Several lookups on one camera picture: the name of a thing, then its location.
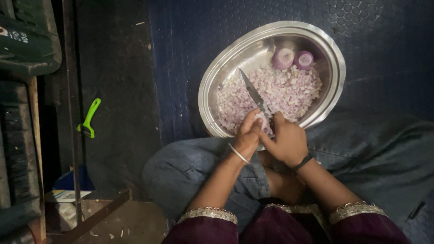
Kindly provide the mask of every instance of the bracelet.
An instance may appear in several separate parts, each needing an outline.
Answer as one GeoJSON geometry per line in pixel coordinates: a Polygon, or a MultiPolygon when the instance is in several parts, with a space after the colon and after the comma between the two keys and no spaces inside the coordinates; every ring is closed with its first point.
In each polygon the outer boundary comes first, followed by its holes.
{"type": "Polygon", "coordinates": [[[310,154],[310,152],[307,153],[307,156],[304,157],[303,161],[301,161],[301,163],[299,165],[297,165],[296,167],[292,168],[292,170],[294,172],[296,172],[297,170],[299,170],[301,167],[303,167],[307,162],[309,162],[311,159],[313,158],[312,154],[310,154]]]}
{"type": "Polygon", "coordinates": [[[250,164],[250,162],[249,161],[247,161],[243,156],[241,156],[241,154],[239,153],[239,152],[237,152],[236,150],[235,150],[235,148],[233,148],[233,146],[230,144],[230,143],[228,143],[229,144],[229,146],[230,146],[230,149],[240,158],[240,159],[242,159],[244,162],[246,162],[247,164],[250,164]]]}

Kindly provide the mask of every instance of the knife blade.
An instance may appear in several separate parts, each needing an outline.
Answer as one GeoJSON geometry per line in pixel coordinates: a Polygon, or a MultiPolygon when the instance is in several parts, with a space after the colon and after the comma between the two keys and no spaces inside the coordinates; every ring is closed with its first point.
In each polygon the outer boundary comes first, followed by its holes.
{"type": "Polygon", "coordinates": [[[274,132],[274,123],[273,123],[273,120],[270,119],[271,112],[269,111],[267,105],[264,104],[264,100],[262,99],[261,95],[259,95],[258,91],[253,86],[253,84],[250,82],[250,80],[246,76],[246,74],[241,70],[241,68],[238,68],[238,69],[240,70],[241,77],[243,78],[243,81],[246,84],[247,91],[249,92],[253,101],[258,106],[259,110],[261,110],[264,113],[265,118],[267,119],[268,123],[270,124],[271,129],[274,132]]]}

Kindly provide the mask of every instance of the left hand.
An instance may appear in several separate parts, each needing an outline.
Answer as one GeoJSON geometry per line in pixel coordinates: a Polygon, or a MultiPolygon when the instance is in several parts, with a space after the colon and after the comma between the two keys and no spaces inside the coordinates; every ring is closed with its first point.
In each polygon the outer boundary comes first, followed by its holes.
{"type": "Polygon", "coordinates": [[[247,113],[238,128],[235,145],[233,146],[248,161],[250,161],[253,153],[258,148],[263,120],[261,118],[254,120],[254,118],[259,112],[260,110],[256,108],[247,113]]]}

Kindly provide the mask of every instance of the maroon sleeve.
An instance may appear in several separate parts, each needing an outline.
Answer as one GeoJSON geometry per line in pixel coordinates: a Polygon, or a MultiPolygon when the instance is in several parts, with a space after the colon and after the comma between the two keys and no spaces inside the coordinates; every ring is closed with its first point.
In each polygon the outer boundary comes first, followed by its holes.
{"type": "Polygon", "coordinates": [[[237,244],[237,225],[231,221],[210,218],[187,218],[176,224],[162,244],[237,244]]]}
{"type": "Polygon", "coordinates": [[[339,220],[332,226],[332,239],[335,244],[411,244],[387,216],[376,213],[339,220]]]}

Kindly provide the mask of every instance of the stainless steel plate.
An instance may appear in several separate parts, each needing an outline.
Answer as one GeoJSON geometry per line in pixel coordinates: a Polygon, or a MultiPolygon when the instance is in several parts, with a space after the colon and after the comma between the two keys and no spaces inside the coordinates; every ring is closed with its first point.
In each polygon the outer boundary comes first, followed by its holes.
{"type": "Polygon", "coordinates": [[[345,60],[336,43],[319,28],[299,21],[279,21],[250,31],[221,52],[206,70],[199,88],[199,111],[207,129],[216,137],[233,137],[218,122],[217,92],[237,68],[245,73],[268,64],[276,48],[310,51],[323,86],[307,113],[299,119],[303,128],[317,125],[333,109],[345,81],[345,60]]]}

